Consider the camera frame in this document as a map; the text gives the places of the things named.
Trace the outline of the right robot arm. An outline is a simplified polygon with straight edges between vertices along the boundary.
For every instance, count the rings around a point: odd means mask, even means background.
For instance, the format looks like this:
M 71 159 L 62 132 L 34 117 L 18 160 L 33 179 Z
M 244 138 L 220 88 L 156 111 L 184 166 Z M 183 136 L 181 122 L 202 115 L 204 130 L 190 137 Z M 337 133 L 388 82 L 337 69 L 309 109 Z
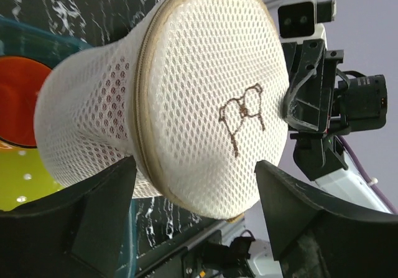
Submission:
M 290 86 L 283 119 L 295 141 L 294 162 L 309 181 L 340 199 L 386 213 L 391 202 L 345 141 L 353 132 L 382 128 L 387 116 L 383 75 L 341 71 L 341 50 L 323 39 L 282 43 Z

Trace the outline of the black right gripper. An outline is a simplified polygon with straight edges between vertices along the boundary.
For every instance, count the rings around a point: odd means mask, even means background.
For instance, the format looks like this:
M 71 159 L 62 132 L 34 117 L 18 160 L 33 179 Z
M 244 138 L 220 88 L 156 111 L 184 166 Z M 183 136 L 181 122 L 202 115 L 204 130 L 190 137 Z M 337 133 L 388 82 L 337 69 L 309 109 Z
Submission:
M 343 50 L 327 50 L 322 39 L 292 43 L 292 82 L 282 118 L 296 141 L 294 162 L 309 180 L 347 169 L 340 136 L 386 124 L 383 75 L 342 71 Z

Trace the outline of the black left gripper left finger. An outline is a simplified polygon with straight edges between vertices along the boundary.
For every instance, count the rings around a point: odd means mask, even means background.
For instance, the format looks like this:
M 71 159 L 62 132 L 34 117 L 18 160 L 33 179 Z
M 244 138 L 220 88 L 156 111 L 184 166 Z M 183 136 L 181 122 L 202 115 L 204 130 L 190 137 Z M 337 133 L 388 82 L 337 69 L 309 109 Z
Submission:
M 2 277 L 132 277 L 136 163 L 1 212 Z

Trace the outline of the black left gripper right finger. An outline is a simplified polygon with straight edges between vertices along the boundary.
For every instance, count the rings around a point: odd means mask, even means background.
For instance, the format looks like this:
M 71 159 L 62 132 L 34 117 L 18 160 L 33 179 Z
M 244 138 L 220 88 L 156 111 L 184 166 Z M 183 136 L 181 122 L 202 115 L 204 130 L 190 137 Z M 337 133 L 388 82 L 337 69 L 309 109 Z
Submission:
M 397 277 L 397 215 L 334 197 L 264 160 L 255 173 L 284 277 Z

